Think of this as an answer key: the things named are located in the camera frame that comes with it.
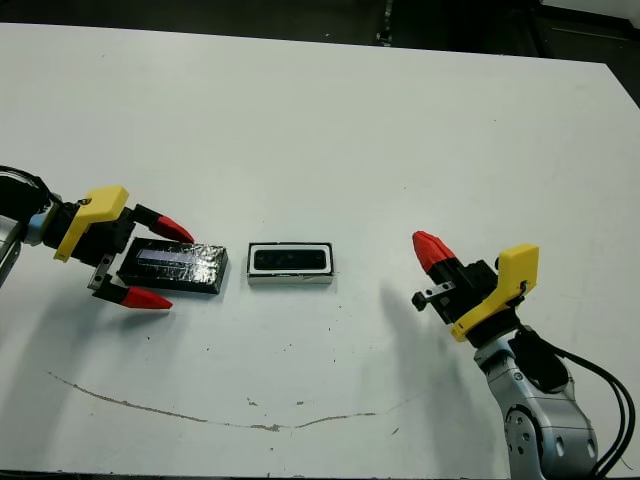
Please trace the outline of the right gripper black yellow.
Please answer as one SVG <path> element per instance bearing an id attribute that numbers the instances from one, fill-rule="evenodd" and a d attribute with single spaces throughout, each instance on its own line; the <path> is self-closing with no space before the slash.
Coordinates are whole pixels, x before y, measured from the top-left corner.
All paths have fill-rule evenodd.
<path id="1" fill-rule="evenodd" d="M 432 306 L 458 342 L 488 343 L 519 325 L 517 306 L 535 288 L 539 248 L 522 244 L 502 251 L 495 267 L 467 265 L 437 236 L 414 232 L 417 259 L 433 286 L 417 291 L 413 306 Z"/>

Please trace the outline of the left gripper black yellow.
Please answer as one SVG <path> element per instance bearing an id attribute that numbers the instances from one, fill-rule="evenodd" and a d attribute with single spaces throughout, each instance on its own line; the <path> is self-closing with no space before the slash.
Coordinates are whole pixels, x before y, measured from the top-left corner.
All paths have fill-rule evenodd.
<path id="1" fill-rule="evenodd" d="M 193 236 L 171 218 L 137 204 L 125 213 L 129 192 L 122 186 L 98 187 L 75 204 L 65 204 L 69 222 L 58 243 L 54 259 L 62 262 L 75 258 L 95 268 L 88 288 L 93 296 L 123 307 L 141 310 L 169 310 L 173 303 L 148 290 L 111 283 L 109 268 L 116 256 L 124 252 L 132 234 L 133 222 L 165 239 L 193 244 Z"/>

